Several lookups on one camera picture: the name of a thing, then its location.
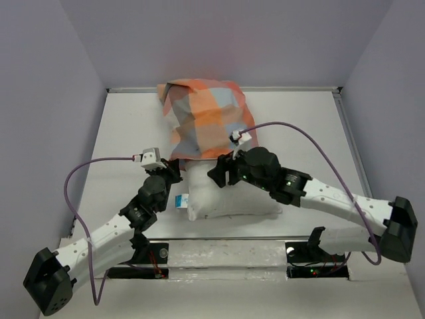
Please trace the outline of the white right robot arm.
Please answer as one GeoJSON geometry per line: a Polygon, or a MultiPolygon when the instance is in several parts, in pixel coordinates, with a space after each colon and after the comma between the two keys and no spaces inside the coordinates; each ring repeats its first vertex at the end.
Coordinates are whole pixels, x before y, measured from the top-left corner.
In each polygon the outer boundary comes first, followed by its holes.
{"type": "Polygon", "coordinates": [[[411,202],[404,197],[379,200],[349,195],[307,173],[282,167],[276,154],[266,148],[221,155],[207,175],[220,187],[244,181],[268,192],[283,205],[328,213],[354,227],[316,227],[305,245],[307,256],[320,261],[329,255],[373,252],[408,263],[418,228],[411,202]]]}

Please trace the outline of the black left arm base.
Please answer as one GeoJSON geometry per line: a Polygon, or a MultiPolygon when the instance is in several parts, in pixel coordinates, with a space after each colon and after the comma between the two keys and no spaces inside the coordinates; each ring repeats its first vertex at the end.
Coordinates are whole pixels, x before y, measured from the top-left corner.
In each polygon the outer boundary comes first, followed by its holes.
{"type": "Polygon", "coordinates": [[[165,280],[169,278],[169,241],[150,241],[145,250],[112,267],[109,279],[165,280]]]}

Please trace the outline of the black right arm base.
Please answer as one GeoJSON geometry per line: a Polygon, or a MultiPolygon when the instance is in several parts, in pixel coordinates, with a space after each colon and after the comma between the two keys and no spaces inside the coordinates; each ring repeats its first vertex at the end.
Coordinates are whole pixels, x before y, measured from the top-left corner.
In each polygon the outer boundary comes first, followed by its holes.
{"type": "Polygon", "coordinates": [[[330,255],[319,247],[320,235],[325,227],[316,227],[308,240],[286,243],[287,270],[289,279],[349,278],[347,257],[330,255]]]}

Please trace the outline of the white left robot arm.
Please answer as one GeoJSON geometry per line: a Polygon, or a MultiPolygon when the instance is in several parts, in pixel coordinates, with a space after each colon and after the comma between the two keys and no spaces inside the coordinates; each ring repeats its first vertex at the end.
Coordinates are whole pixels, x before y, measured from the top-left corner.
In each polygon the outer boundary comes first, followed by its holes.
{"type": "Polygon", "coordinates": [[[95,276],[147,254],[144,232],[167,207],[171,186],[182,180],[178,160],[161,159],[147,167],[147,179],[135,197],[107,223],[65,247],[45,247],[33,258],[23,286],[44,316],[64,308],[73,294],[95,276]]]}

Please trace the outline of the colourful checked pillowcase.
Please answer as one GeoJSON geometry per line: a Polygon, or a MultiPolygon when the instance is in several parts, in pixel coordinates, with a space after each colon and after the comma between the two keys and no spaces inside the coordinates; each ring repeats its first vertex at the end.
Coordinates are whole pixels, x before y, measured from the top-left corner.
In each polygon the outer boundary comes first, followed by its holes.
{"type": "Polygon", "coordinates": [[[158,85],[157,94],[171,130],[171,160],[214,160],[234,149],[233,131],[255,126],[233,81],[177,79],[158,85]]]}

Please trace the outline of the white pillow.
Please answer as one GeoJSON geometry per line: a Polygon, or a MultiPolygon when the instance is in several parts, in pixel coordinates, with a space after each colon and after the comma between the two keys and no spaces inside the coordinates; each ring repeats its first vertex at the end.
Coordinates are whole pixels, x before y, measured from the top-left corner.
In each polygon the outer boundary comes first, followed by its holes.
{"type": "Polygon", "coordinates": [[[282,206],[268,193],[243,181],[220,188],[207,175],[215,160],[188,161],[185,169],[189,187],[187,213],[190,221],[231,215],[277,215],[282,206]]]}

